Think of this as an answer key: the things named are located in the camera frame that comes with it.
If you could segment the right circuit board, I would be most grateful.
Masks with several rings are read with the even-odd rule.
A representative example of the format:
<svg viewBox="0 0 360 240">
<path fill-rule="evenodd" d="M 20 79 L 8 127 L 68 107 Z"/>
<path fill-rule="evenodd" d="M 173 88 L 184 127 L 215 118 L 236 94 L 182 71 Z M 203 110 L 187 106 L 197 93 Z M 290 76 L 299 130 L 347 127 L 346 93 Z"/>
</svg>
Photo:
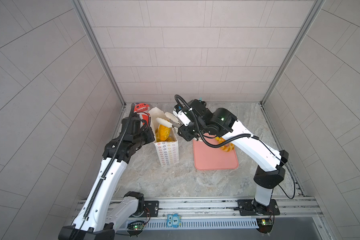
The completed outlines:
<svg viewBox="0 0 360 240">
<path fill-rule="evenodd" d="M 272 231 L 274 223 L 271 219 L 256 219 L 256 221 L 258 224 L 258 232 L 262 234 L 269 234 Z"/>
</svg>

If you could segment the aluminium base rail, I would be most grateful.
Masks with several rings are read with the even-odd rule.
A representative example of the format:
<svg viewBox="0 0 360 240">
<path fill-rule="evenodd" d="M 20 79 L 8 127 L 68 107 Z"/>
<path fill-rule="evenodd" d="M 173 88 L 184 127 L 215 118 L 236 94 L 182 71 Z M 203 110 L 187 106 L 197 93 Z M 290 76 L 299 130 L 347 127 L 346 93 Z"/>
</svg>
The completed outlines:
<svg viewBox="0 0 360 240">
<path fill-rule="evenodd" d="M 249 207 L 251 197 L 220 198 L 152 198 L 146 199 L 150 217 L 129 217 L 119 228 L 128 231 L 131 222 L 144 221 L 148 230 L 214 230 L 214 229 L 257 229 L 256 219 L 269 218 L 275 221 L 280 218 L 313 218 L 315 223 L 323 213 L 313 197 L 297 197 L 290 200 L 286 197 L 274 197 L 271 203 L 276 206 L 274 217 L 257 215 L 252 211 L 244 211 Z M 167 228 L 167 215 L 181 216 L 179 228 Z"/>
</svg>

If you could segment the circuit board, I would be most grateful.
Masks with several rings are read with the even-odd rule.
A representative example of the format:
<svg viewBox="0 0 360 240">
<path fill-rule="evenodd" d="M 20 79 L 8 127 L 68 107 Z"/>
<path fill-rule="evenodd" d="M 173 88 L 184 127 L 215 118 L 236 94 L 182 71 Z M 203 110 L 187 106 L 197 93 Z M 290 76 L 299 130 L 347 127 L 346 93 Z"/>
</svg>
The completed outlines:
<svg viewBox="0 0 360 240">
<path fill-rule="evenodd" d="M 131 222 L 127 226 L 128 231 L 142 231 L 146 225 L 144 221 Z"/>
<path fill-rule="evenodd" d="M 269 234 L 272 231 L 274 223 L 271 219 L 256 219 L 256 221 L 258 224 L 258 232 L 262 234 Z"/>
</svg>

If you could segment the small round golden bun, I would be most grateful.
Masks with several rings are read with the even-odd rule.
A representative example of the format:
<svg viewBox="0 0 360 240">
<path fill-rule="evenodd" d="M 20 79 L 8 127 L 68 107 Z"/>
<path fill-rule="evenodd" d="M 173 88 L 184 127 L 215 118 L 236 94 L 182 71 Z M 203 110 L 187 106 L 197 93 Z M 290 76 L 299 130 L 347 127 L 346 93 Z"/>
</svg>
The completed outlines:
<svg viewBox="0 0 360 240">
<path fill-rule="evenodd" d="M 171 128 L 166 127 L 164 125 L 159 125 L 157 130 L 157 141 L 158 142 L 166 142 L 171 133 Z"/>
</svg>

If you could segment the white paper bag with print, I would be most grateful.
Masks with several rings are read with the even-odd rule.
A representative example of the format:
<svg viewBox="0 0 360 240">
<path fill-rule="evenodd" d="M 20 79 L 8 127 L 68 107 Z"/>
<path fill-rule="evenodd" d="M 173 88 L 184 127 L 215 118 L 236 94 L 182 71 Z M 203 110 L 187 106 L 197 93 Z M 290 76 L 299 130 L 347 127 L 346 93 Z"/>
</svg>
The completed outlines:
<svg viewBox="0 0 360 240">
<path fill-rule="evenodd" d="M 157 130 L 159 124 L 156 118 L 165 118 L 165 113 L 159 108 L 155 107 L 149 111 L 151 117 L 151 127 L 155 133 L 154 145 L 158 154 L 159 162 L 162 167 L 173 166 L 179 162 L 179 144 L 176 137 L 177 128 L 171 128 L 171 133 L 166 142 L 157 141 Z"/>
</svg>

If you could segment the left circuit board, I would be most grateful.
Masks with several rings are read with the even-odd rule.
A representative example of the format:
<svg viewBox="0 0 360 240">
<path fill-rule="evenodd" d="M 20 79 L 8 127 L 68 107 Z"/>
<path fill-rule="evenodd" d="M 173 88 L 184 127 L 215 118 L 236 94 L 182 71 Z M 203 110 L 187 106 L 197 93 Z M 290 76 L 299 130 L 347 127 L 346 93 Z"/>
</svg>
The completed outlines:
<svg viewBox="0 0 360 240">
<path fill-rule="evenodd" d="M 131 222 L 127 226 L 128 231 L 142 231 L 146 225 L 144 221 Z"/>
</svg>

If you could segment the red shark plush toy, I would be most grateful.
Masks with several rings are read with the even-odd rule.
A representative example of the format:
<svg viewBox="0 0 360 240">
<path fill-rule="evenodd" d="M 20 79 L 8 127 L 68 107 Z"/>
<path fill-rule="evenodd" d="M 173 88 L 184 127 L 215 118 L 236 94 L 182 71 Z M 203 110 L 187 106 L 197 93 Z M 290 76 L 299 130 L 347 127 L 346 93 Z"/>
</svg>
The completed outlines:
<svg viewBox="0 0 360 240">
<path fill-rule="evenodd" d="M 150 114 L 149 111 L 151 110 L 150 105 L 146 103 L 136 103 L 134 108 L 134 113 L 138 115 L 138 117 L 141 120 L 141 126 L 146 127 L 147 125 L 150 125 Z"/>
</svg>

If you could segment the blue owl tag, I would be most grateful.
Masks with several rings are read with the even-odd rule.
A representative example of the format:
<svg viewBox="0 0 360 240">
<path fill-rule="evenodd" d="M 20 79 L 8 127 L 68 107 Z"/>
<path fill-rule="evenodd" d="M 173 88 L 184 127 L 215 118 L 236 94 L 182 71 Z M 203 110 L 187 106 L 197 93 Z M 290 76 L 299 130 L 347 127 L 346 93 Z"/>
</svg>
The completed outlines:
<svg viewBox="0 0 360 240">
<path fill-rule="evenodd" d="M 181 216 L 178 214 L 167 215 L 167 228 L 179 228 L 181 224 Z"/>
</svg>

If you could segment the braided orange pretzel bread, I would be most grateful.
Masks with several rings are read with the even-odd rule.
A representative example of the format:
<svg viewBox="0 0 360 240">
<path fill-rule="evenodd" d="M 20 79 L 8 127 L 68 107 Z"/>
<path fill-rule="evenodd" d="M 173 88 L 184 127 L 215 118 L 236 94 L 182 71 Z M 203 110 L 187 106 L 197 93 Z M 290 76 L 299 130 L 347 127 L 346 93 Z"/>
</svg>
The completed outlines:
<svg viewBox="0 0 360 240">
<path fill-rule="evenodd" d="M 225 139 L 219 138 L 219 137 L 215 137 L 215 140 L 216 140 L 219 144 L 221 144 L 221 143 L 223 143 L 223 142 L 226 141 Z M 230 152 L 230 151 L 232 151 L 232 150 L 235 149 L 235 146 L 234 146 L 232 143 L 228 143 L 228 144 L 220 147 L 220 149 L 221 149 L 222 151 L 224 151 L 224 152 Z"/>
</svg>

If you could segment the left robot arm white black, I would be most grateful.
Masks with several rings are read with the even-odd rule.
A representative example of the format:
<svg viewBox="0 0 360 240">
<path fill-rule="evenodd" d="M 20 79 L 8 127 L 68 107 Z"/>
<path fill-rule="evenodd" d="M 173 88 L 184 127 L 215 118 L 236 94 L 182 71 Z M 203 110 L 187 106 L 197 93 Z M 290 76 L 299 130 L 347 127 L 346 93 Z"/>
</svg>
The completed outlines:
<svg viewBox="0 0 360 240">
<path fill-rule="evenodd" d="M 113 240 L 131 215 L 144 212 L 144 195 L 137 192 L 128 192 L 111 212 L 108 209 L 132 156 L 155 140 L 150 123 L 150 115 L 136 113 L 132 104 L 129 116 L 122 120 L 120 135 L 105 146 L 98 176 L 84 206 L 71 225 L 62 227 L 60 240 Z"/>
</svg>

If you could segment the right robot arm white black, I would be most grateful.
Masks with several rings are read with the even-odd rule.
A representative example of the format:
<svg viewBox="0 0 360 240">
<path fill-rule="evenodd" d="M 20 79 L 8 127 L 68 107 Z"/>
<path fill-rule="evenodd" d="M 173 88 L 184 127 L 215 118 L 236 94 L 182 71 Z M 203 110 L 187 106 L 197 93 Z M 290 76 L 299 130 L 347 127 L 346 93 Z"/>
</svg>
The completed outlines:
<svg viewBox="0 0 360 240">
<path fill-rule="evenodd" d="M 175 95 L 174 115 L 181 121 L 178 134 L 186 141 L 201 140 L 210 148 L 218 149 L 228 144 L 242 150 L 257 164 L 254 181 L 257 185 L 254 200 L 244 211 L 257 215 L 276 215 L 271 203 L 273 190 L 284 180 L 289 153 L 275 150 L 252 134 L 238 118 L 225 108 L 211 112 L 201 100 L 186 100 Z"/>
</svg>

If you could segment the white food tongs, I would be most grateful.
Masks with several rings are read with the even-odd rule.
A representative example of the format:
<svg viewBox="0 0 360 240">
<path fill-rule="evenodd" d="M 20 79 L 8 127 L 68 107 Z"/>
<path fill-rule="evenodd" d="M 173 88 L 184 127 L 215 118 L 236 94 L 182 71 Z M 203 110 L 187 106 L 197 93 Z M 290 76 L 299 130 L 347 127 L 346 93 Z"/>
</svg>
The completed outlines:
<svg viewBox="0 0 360 240">
<path fill-rule="evenodd" d="M 166 112 L 165 113 L 165 118 L 156 118 L 156 121 L 159 125 L 165 126 L 167 128 L 180 128 L 181 127 L 181 122 L 180 120 L 174 116 L 171 113 Z"/>
</svg>

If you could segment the pink tray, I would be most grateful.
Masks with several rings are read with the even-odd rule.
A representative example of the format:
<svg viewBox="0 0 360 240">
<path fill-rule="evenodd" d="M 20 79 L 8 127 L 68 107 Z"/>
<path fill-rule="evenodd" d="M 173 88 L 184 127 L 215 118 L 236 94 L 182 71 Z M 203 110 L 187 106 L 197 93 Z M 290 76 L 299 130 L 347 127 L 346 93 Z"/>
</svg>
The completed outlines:
<svg viewBox="0 0 360 240">
<path fill-rule="evenodd" d="M 193 140 L 194 165 L 199 171 L 234 170 L 239 167 L 235 149 L 224 152 L 210 148 L 202 141 Z"/>
</svg>

